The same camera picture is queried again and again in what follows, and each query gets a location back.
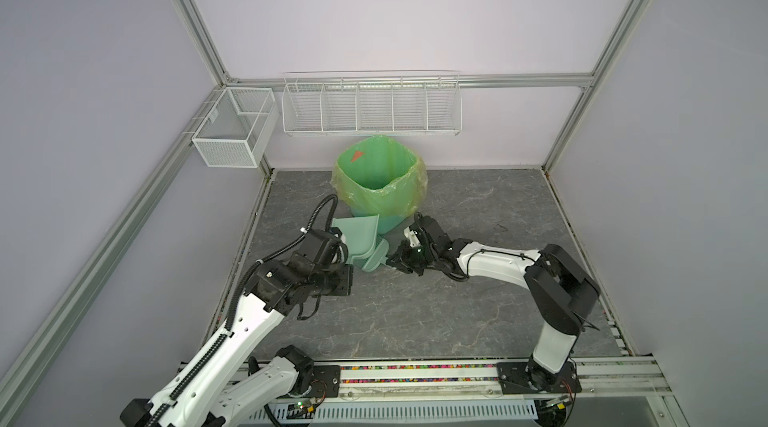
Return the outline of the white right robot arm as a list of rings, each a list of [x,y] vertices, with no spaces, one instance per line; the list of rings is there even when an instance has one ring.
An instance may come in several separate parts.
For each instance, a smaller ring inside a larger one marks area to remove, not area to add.
[[[597,282],[557,244],[520,250],[452,239],[436,219],[420,213],[386,264],[419,276],[436,270],[454,281],[486,277],[527,289],[544,321],[529,358],[533,375],[563,371],[601,296]]]

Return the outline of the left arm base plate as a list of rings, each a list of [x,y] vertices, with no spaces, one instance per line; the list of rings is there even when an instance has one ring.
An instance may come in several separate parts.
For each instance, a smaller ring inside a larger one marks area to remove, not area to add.
[[[340,387],[340,365],[315,365],[298,374],[294,386],[284,398],[336,398],[339,396]]]

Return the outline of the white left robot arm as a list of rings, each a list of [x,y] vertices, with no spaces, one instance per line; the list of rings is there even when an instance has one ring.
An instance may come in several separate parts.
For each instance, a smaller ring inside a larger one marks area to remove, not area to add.
[[[314,362],[289,346],[235,386],[228,383],[258,344],[309,299],[347,296],[353,267],[330,219],[314,224],[314,210],[298,238],[256,260],[243,274],[224,323],[175,377],[149,399],[123,409],[125,426],[236,426],[277,398],[311,388]]]

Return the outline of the mint green dustpan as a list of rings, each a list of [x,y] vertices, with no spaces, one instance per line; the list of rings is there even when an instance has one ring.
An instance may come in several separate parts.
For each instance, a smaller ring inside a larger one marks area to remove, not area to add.
[[[348,263],[362,269],[377,247],[379,216],[336,218],[331,226],[342,233],[347,246]]]

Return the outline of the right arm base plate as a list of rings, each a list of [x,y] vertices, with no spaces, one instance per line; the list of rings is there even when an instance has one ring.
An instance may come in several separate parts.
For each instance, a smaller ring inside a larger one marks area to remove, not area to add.
[[[582,386],[576,365],[568,359],[559,372],[551,373],[532,361],[499,362],[498,381],[504,394],[578,394]]]

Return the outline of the mint green hand brush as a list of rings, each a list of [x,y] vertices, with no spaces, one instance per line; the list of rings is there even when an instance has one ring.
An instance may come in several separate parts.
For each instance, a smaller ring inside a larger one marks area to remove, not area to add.
[[[379,237],[373,252],[363,261],[360,270],[363,272],[375,271],[380,265],[386,263],[388,252],[389,242],[385,238]]]

